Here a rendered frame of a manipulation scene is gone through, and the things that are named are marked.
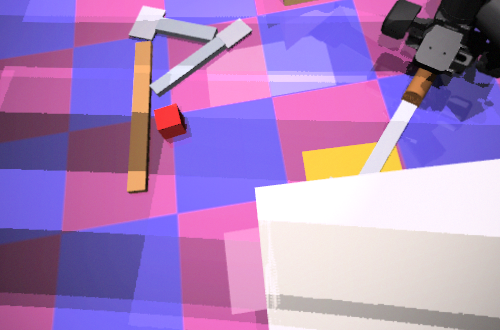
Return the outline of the red cube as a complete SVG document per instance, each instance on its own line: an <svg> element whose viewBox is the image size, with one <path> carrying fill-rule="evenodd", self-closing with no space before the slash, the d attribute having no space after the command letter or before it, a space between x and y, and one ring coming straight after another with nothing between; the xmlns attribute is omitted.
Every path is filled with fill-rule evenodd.
<svg viewBox="0 0 500 330"><path fill-rule="evenodd" d="M158 131L165 140L187 133L183 115L177 104L154 110L154 113Z"/></svg>

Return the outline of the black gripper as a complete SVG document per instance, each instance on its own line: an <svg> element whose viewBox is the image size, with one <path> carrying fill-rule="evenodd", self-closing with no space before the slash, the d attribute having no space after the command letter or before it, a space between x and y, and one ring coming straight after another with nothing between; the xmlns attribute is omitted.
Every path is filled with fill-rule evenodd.
<svg viewBox="0 0 500 330"><path fill-rule="evenodd" d="M433 19L424 19L416 17L417 14L422 10L422 5L416 4L408 0L399 0L392 6L391 10L384 19L382 25L382 34L394 38L396 40L403 39L405 32L411 28L409 36L405 40L405 45L418 51L423 37L421 36L426 26ZM479 31L475 31L475 24L478 19L461 19L450 15L443 7L442 1L440 6L438 6L435 13L435 18L437 16L446 19L446 23L449 27L456 30L463 25L470 28L470 38L464 46L467 48L467 52L473 55L472 60L467 65L466 69L470 69L471 65L474 64L476 58L481 55L480 59L476 63L475 67L477 70L484 75L490 75L495 78L500 78L500 52L497 47L486 42L487 38Z"/></svg>

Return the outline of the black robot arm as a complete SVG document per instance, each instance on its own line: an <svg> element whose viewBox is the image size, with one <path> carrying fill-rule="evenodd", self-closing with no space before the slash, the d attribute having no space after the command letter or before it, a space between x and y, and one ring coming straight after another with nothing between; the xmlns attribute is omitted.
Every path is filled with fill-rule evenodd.
<svg viewBox="0 0 500 330"><path fill-rule="evenodd" d="M478 29L500 52L500 0L442 0L446 12L461 19L477 18ZM435 75L462 74L473 55L464 46L470 38L470 28L458 30L444 25L445 18L437 16L422 33L423 40L412 59L414 66Z"/></svg>

